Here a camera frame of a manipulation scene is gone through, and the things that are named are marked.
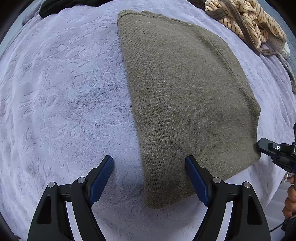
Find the person right hand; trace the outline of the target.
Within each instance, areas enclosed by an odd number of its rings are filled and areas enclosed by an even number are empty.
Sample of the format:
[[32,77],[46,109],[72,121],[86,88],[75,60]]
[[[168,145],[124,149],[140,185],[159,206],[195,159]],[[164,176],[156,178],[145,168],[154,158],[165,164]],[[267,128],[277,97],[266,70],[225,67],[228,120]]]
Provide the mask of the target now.
[[282,212],[285,218],[292,217],[296,211],[296,191],[295,191],[295,175],[290,179],[290,187],[287,190],[287,198],[285,200],[285,207]]

